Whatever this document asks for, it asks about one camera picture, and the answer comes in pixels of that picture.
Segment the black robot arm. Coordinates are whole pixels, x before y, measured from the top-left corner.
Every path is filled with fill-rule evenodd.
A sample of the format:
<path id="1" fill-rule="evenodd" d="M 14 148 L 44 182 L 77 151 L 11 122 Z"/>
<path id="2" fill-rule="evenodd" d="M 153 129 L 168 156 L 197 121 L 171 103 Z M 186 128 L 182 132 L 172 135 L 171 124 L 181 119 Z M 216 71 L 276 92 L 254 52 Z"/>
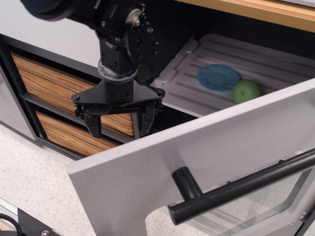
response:
<path id="1" fill-rule="evenodd" d="M 64 18 L 93 29 L 99 40 L 97 68 L 101 82 L 76 93 L 75 114 L 95 138 L 101 137 L 103 115 L 139 113 L 140 134 L 148 134 L 163 108 L 164 90 L 150 86 L 158 42 L 138 0 L 25 0 L 25 9 L 45 21 Z"/>

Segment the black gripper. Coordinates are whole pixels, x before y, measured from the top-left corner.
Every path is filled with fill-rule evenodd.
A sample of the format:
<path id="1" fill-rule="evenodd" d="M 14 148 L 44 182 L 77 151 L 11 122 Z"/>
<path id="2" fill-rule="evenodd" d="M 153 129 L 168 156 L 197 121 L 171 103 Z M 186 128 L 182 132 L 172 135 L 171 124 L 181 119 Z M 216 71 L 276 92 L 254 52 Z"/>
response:
<path id="1" fill-rule="evenodd" d="M 139 112 L 141 114 L 141 136 L 150 131 L 155 115 L 163 108 L 162 98 L 165 91 L 161 88 L 144 86 L 136 81 L 114 84 L 101 81 L 93 88 L 74 94 L 71 97 L 75 104 L 77 117 L 85 115 L 85 123 L 94 138 L 101 138 L 102 115 Z"/>

